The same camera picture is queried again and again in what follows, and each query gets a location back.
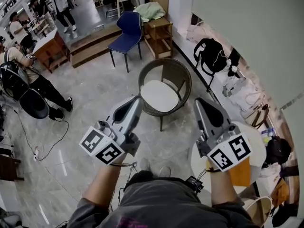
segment person in white jacket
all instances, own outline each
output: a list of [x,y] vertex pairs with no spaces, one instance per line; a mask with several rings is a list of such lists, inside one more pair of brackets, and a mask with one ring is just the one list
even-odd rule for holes
[[75,20],[73,19],[70,11],[68,10],[67,0],[52,0],[53,8],[55,8],[57,19],[65,27],[64,33],[69,29],[69,25],[66,22],[64,16],[67,17],[68,21],[72,24],[73,31],[77,29]]

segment dark gray shirt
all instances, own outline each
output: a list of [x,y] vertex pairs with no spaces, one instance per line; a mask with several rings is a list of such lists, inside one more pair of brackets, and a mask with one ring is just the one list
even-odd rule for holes
[[208,207],[181,182],[132,184],[111,213],[81,199],[68,228],[257,228],[236,203]]

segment wooden platform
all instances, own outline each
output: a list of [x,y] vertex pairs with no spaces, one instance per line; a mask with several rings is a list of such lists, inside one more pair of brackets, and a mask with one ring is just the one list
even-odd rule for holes
[[73,68],[93,60],[108,52],[108,45],[121,35],[116,25],[92,33],[71,45],[71,62]]

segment green towel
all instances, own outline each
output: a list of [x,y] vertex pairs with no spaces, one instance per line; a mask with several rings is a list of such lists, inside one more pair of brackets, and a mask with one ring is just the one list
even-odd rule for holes
[[165,16],[166,12],[159,5],[158,2],[148,2],[142,5],[139,5],[134,12],[137,12],[141,15],[142,22],[149,22],[151,19],[160,19]]

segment person wearing black backpack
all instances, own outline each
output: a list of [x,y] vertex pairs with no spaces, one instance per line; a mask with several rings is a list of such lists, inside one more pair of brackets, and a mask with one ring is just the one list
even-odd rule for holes
[[[73,110],[73,100],[69,97],[67,100],[55,89],[55,87],[44,78],[35,68],[32,67],[33,60],[27,59],[17,48],[11,47],[7,53],[4,52],[4,46],[0,43],[0,65],[5,63],[5,56],[8,61],[15,63],[21,67],[28,78],[30,88],[35,89],[43,98],[54,102],[55,104],[66,109],[68,112]],[[62,120],[64,114],[62,110],[49,107],[49,118],[52,120]]]

